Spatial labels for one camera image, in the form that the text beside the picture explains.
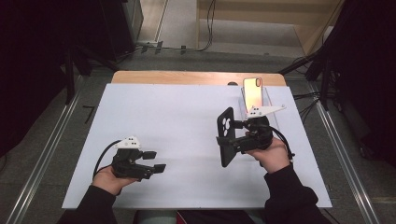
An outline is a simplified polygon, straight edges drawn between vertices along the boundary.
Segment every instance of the white paper sheet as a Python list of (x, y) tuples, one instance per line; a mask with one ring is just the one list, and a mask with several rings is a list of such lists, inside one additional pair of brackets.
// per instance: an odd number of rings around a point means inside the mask
[[(266, 88), (278, 127), (296, 154), (294, 168), (302, 182), (318, 195), (319, 207), (331, 207), (318, 165), (288, 87)], [(221, 167), (217, 145), (217, 117), (229, 106), (241, 119), (240, 87), (199, 85), (108, 84), (78, 160), (63, 208), (76, 208), (92, 182), (102, 151), (115, 140), (139, 138), (143, 151), (157, 151), (152, 161), (166, 163), (155, 174), (124, 188), (114, 206), (135, 209), (260, 208), (269, 198), (265, 171), (249, 155), (238, 153)], [(236, 133), (242, 136), (244, 131)], [(101, 166), (111, 163), (110, 149)]]

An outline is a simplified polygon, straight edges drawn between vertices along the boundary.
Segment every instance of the phone screen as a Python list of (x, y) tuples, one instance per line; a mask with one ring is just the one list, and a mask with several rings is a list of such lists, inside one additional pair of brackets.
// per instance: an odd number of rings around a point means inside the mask
[(247, 112), (253, 106), (262, 106), (262, 79), (259, 77), (244, 79), (244, 100)]

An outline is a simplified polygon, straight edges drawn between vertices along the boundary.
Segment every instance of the gray floor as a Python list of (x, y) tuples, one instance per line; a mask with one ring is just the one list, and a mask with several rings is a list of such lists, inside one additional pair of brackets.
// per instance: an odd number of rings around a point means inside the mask
[[(292, 61), (293, 58), (286, 57), (218, 52), (188, 52), (181, 55), (178, 51), (169, 49), (162, 50), (160, 54), (155, 54), (153, 50), (146, 53), (137, 52), (133, 57), (126, 59), (120, 67), (123, 70), (271, 73), (284, 68)], [(85, 78), (76, 108), (21, 223), (54, 223), (62, 214), (61, 206), (64, 195), (92, 122), (91, 118), (86, 123), (90, 109), (84, 108), (84, 105), (97, 106), (104, 87), (111, 81), (111, 78), (112, 72), (106, 68), (96, 68), (91, 77)], [(292, 73), (286, 76), (286, 80), (293, 94), (308, 93), (307, 82), (301, 75)], [(64, 109), (64, 99), (65, 92), (61, 92), (37, 120), (23, 141), (7, 154), (6, 167), (0, 173), (1, 223), (7, 221), (23, 184), (34, 169), (35, 163)], [(296, 101), (296, 104), (300, 109), (303, 109), (311, 102), (312, 99), (303, 99)], [(351, 134), (343, 115), (332, 106), (331, 113), (368, 195), (375, 199), (374, 207), (379, 219), (382, 223), (392, 223), (396, 218), (396, 203), (394, 203), (396, 190), (393, 187), (396, 184), (395, 168), (382, 161), (363, 159), (359, 153), (356, 139)], [(323, 210), (324, 215), (333, 223), (337, 223), (337, 221), (339, 223), (364, 223), (361, 210), (347, 183), (331, 140), (316, 109), (309, 114), (304, 126), (318, 161), (319, 170), (332, 199), (333, 208)], [(130, 223), (134, 212), (117, 209), (116, 214), (120, 223)]]

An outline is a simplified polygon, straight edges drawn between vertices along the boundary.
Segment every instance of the metal rail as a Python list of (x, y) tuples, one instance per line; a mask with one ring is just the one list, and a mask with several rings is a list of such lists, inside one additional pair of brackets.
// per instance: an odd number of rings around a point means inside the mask
[(37, 163), (35, 164), (35, 168), (33, 172), (30, 174), (28, 180), (24, 184), (20, 196), (18, 197), (17, 202), (14, 205), (14, 208), (11, 211), (11, 214), (8, 217), (7, 224), (21, 223), (30, 202), (33, 200), (35, 196), (35, 192), (43, 178), (44, 173), (47, 170), (47, 167), (50, 163), (50, 159), (52, 158), (53, 153), (55, 152), (56, 147), (58, 146), (59, 140), (64, 133), (64, 128), (66, 127), (70, 117), (73, 114), (73, 111), (78, 102), (81, 89), (85, 83), (85, 79), (82, 76), (79, 76), (77, 79), (76, 85), (76, 94), (74, 98), (71, 100), (69, 105), (64, 107), (61, 116), (59, 117), (50, 137), (49, 141), (45, 145), (43, 152), (40, 155)]
[[(312, 92), (318, 91), (318, 87), (314, 82), (308, 82), (308, 86)], [(352, 193), (359, 206), (359, 209), (361, 210), (361, 214), (365, 222), (380, 223), (371, 203), (370, 197), (367, 195), (366, 189), (361, 183), (361, 179), (359, 178), (352, 164), (352, 161), (347, 154), (344, 144), (341, 141), (340, 135), (335, 129), (335, 125), (332, 122), (332, 117), (329, 111), (326, 111), (320, 102), (317, 102), (317, 109), (326, 128), (326, 131), (331, 138), (335, 154), (340, 161), (341, 167), (346, 175), (346, 180), (352, 190)]]

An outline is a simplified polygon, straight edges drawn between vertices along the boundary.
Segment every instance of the black sleeve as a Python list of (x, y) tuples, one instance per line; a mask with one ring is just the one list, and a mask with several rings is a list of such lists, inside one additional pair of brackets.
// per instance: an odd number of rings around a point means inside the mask
[(59, 219), (59, 224), (107, 224), (117, 223), (113, 214), (113, 203), (116, 196), (90, 186), (76, 210), (66, 210)]
[(303, 186), (291, 165), (264, 178), (270, 190), (265, 223), (331, 223), (317, 208), (315, 192)]

